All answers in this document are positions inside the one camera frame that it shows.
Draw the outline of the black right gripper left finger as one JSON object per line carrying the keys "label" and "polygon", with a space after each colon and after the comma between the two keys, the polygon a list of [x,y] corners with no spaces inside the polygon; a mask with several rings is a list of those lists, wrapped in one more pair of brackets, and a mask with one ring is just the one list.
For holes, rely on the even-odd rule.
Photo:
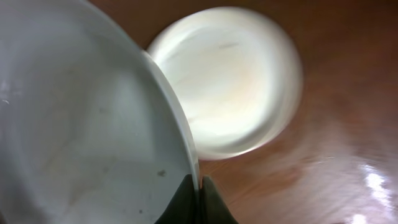
{"label": "black right gripper left finger", "polygon": [[197,211],[193,179],[188,174],[155,224],[194,224],[197,222]]}

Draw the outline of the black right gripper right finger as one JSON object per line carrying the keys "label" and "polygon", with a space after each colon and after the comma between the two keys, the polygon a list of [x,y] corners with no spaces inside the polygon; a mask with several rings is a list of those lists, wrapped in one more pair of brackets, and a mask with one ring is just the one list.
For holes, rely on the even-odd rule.
{"label": "black right gripper right finger", "polygon": [[238,224],[209,176],[202,178],[200,210],[203,224]]}

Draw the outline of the grey plate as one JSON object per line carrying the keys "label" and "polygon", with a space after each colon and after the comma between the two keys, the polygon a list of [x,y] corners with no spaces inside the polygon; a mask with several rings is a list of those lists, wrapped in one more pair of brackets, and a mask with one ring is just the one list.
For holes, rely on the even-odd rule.
{"label": "grey plate", "polygon": [[154,223],[187,120],[149,55],[88,1],[1,2],[1,222]]}

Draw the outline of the white plate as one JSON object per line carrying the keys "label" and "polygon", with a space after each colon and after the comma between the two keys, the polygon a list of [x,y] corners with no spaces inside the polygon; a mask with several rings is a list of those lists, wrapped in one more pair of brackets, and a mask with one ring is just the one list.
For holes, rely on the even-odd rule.
{"label": "white plate", "polygon": [[200,159],[229,159],[269,143],[300,104],[297,49],[255,11],[196,12],[164,29],[147,53],[174,91]]}

